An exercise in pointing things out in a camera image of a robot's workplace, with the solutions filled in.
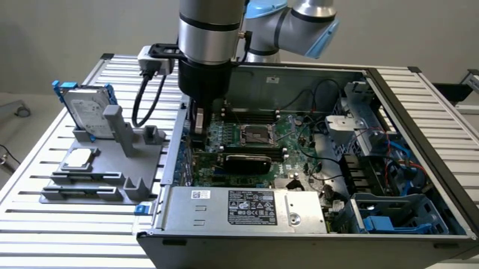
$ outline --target power supply label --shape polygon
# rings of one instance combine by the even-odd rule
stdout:
[[[275,193],[230,191],[229,222],[233,225],[278,225]]]

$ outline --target small circuit board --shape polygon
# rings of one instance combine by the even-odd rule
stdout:
[[[209,130],[206,150],[194,150],[193,177],[194,185],[202,187],[275,188],[275,181],[293,180],[294,174],[306,177],[318,161],[309,158],[299,150],[298,141],[306,140],[303,151],[317,156],[315,146],[310,141],[310,129],[303,129],[302,117],[295,114],[282,115],[273,124],[225,123],[214,115]],[[229,172],[227,156],[266,156],[271,158],[267,173],[255,174],[246,165],[245,174]]]

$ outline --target green circuit board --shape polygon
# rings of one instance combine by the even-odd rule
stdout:
[[[290,178],[295,172],[305,172],[305,164],[313,168],[318,162],[309,158],[299,150],[298,136],[301,131],[302,137],[310,138],[310,129],[303,130],[303,126],[295,125],[298,116],[289,114],[282,116],[282,120],[275,124],[238,124],[225,123],[218,116],[214,115],[209,130],[210,141],[206,150],[194,151],[194,185],[202,187],[245,187],[245,188],[269,188],[274,187],[274,180],[277,178]],[[270,131],[273,135],[271,141],[255,140],[255,137],[245,137],[246,128],[263,128]],[[267,174],[261,175],[239,175],[229,174],[222,166],[221,159],[226,153],[221,151],[221,146],[231,147],[269,147],[269,148],[287,148],[289,158],[283,161],[273,161],[271,169]],[[306,144],[302,147],[303,151],[311,156],[317,156],[317,151]]]

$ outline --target white wall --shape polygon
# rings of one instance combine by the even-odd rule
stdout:
[[[419,66],[438,82],[479,68],[478,0],[335,6],[342,25],[321,62]],[[174,42],[178,12],[179,0],[0,0],[0,91],[49,94],[53,80],[83,81],[102,53]],[[309,60],[285,53],[283,61]]]

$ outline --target metal slatted surface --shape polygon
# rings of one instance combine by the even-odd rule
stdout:
[[[134,98],[141,84],[138,70],[137,58],[118,55],[110,61],[101,61],[87,78],[91,85],[114,85],[127,121],[131,120]],[[479,151],[471,149],[477,145],[471,143],[469,134],[406,68],[389,67],[379,71],[418,120],[425,134],[438,146],[438,152],[445,156],[450,167],[457,170],[466,168],[471,172],[458,175],[458,180],[475,201],[479,201],[479,171],[466,167],[467,161],[479,160]],[[157,110],[147,122],[166,131],[169,139],[182,98],[177,79],[175,70],[169,76]],[[150,108],[158,85],[157,78],[146,89],[141,117]],[[151,216],[135,217],[134,206],[39,203],[41,190],[74,141],[73,129],[73,119],[63,110],[0,191],[0,268],[154,268],[133,236],[134,222],[147,225]],[[169,147],[165,147],[158,181],[163,175],[167,153]],[[159,182],[155,183],[154,193],[159,194]],[[447,263],[435,265],[434,268],[451,266]],[[466,264],[454,267],[473,268]]]

